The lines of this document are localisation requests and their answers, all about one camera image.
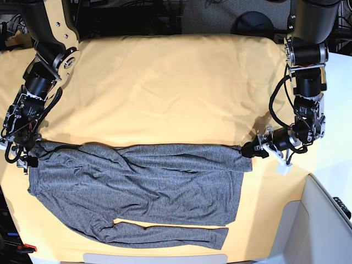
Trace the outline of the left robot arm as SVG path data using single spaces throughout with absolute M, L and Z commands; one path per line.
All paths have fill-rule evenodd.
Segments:
M 289 163 L 293 154 L 303 154 L 315 140 L 325 134 L 326 117 L 323 97 L 327 89 L 325 66 L 328 61 L 326 39 L 338 14 L 340 1 L 298 1 L 293 34 L 284 41 L 287 56 L 284 76 L 269 99 L 269 113 L 281 126 L 267 127 L 240 150 L 247 158 L 266 158 L 275 153 Z M 294 122 L 286 124 L 276 115 L 273 103 L 280 88 L 287 89 L 290 81 L 294 99 L 289 99 Z

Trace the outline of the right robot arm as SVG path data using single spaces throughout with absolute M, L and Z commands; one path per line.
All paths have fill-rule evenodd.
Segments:
M 69 1 L 18 1 L 21 17 L 34 42 L 35 58 L 26 68 L 1 130 L 6 162 L 22 168 L 38 166 L 30 155 L 41 140 L 39 127 L 63 94 L 63 85 L 79 61 L 79 33 Z

